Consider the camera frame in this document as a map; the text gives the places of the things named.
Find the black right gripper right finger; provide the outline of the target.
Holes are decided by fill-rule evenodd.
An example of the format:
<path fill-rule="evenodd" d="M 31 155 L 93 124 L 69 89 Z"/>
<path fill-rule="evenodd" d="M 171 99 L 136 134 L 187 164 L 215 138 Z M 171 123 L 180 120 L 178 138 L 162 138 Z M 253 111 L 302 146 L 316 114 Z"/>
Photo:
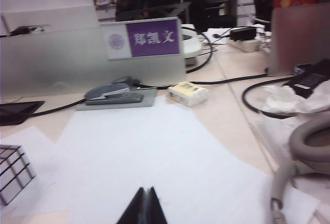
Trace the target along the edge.
<path fill-rule="evenodd" d="M 145 223 L 167 224 L 154 187 L 151 187 L 147 192 Z"/>

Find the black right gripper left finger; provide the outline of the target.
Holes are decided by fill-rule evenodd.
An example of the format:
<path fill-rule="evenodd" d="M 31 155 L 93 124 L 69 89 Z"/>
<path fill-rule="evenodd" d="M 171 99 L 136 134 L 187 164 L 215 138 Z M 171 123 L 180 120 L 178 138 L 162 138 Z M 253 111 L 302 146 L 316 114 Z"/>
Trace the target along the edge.
<path fill-rule="evenodd" d="M 145 190 L 144 188 L 140 187 L 131 199 L 130 203 L 128 204 L 127 208 L 125 209 L 119 220 L 117 221 L 117 224 L 131 224 L 139 222 L 140 216 L 142 214 L 144 195 Z"/>

